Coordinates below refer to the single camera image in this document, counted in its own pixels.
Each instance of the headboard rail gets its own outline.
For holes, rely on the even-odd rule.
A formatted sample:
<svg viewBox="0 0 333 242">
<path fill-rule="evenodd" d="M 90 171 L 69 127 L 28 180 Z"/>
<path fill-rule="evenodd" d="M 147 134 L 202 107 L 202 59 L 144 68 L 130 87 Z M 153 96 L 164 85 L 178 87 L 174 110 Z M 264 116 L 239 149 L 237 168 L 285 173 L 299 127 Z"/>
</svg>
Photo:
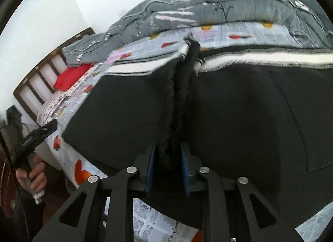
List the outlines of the headboard rail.
<svg viewBox="0 0 333 242">
<path fill-rule="evenodd" d="M 15 88 L 13 94 L 14 97 L 17 99 L 17 101 L 21 104 L 23 109 L 28 113 L 28 115 L 34 120 L 37 120 L 37 113 L 32 110 L 31 106 L 29 106 L 28 102 L 24 100 L 22 97 L 22 92 L 25 89 L 29 89 L 32 96 L 34 97 L 34 100 L 37 100 L 41 105 L 45 103 L 45 100 L 43 99 L 43 95 L 40 91 L 36 89 L 36 87 L 32 84 L 32 79 L 36 76 L 41 80 L 41 83 L 43 83 L 44 87 L 53 94 L 55 92 L 55 89 L 53 88 L 53 83 L 50 83 L 47 80 L 47 77 L 41 72 L 41 69 L 44 68 L 46 65 L 50 67 L 52 72 L 56 75 L 60 75 L 59 69 L 55 66 L 52 59 L 56 56 L 59 56 L 62 62 L 67 67 L 67 62 L 65 59 L 65 56 L 62 52 L 62 48 L 81 40 L 86 35 L 93 35 L 94 30 L 92 28 L 87 28 L 77 35 L 74 35 L 72 38 L 68 39 L 66 42 L 62 43 L 60 46 L 58 46 L 56 49 L 52 50 L 44 59 L 42 59 L 34 68 L 24 77 L 24 79 L 19 83 L 19 85 Z"/>
</svg>

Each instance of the bed sheet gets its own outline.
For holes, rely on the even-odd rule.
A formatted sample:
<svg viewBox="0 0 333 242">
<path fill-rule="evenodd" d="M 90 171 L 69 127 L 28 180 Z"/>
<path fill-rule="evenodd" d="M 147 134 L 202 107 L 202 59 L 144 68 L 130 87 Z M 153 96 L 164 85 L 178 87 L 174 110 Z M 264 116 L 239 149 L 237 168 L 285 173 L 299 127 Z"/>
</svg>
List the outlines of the bed sheet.
<svg viewBox="0 0 333 242">
<path fill-rule="evenodd" d="M 200 43 L 202 50 L 231 45 L 300 47 L 283 25 L 237 22 L 166 31 L 112 51 L 107 59 L 88 70 L 67 92 L 55 92 L 52 98 L 43 105 L 37 118 L 39 125 L 44 125 L 52 119 L 58 120 L 57 131 L 50 135 L 46 142 L 64 173 L 76 187 L 90 175 L 98 175 L 100 178 L 107 177 L 61 138 L 69 120 L 89 92 L 115 62 L 126 63 L 129 60 L 174 53 L 185 44 L 184 38 L 189 34 L 192 34 L 194 39 Z M 135 235 L 143 241 L 164 241 L 165 238 L 167 241 L 191 241 L 198 231 L 166 217 L 138 199 L 134 199 L 133 213 Z M 299 227 L 298 230 L 309 230 L 312 223 L 313 221 L 310 221 L 306 227 Z"/>
</svg>

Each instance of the gray blanket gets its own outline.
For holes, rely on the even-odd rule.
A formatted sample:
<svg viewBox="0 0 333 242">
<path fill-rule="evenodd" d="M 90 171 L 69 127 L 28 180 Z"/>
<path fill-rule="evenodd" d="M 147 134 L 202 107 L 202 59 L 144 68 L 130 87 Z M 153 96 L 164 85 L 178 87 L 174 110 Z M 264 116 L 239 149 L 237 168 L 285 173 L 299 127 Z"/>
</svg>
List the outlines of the gray blanket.
<svg viewBox="0 0 333 242">
<path fill-rule="evenodd" d="M 264 21 L 285 25 L 304 48 L 333 48 L 333 25 L 316 0 L 146 0 L 104 34 L 63 48 L 69 66 L 98 63 L 119 47 L 164 30 Z"/>
</svg>

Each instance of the red cloth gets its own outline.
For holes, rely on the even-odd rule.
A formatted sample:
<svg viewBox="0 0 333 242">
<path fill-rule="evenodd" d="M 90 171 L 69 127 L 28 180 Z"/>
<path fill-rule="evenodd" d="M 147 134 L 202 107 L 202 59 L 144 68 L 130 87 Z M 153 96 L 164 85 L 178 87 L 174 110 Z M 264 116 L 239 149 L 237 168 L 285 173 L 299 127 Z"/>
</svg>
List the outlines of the red cloth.
<svg viewBox="0 0 333 242">
<path fill-rule="evenodd" d="M 62 72 L 54 84 L 54 88 L 66 92 L 81 78 L 93 65 L 84 64 L 78 67 L 69 67 Z"/>
</svg>

